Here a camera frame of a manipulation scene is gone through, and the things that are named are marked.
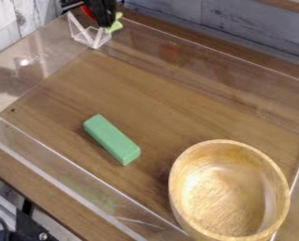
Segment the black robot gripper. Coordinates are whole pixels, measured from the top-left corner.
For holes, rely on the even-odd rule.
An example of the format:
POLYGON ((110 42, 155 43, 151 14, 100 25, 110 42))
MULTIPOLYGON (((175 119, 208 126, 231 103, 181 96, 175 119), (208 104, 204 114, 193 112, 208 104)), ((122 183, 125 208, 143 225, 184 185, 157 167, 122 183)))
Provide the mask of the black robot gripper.
POLYGON ((58 3, 62 9, 74 8, 85 3, 101 27, 110 27, 116 20, 116 0, 58 0, 58 3))

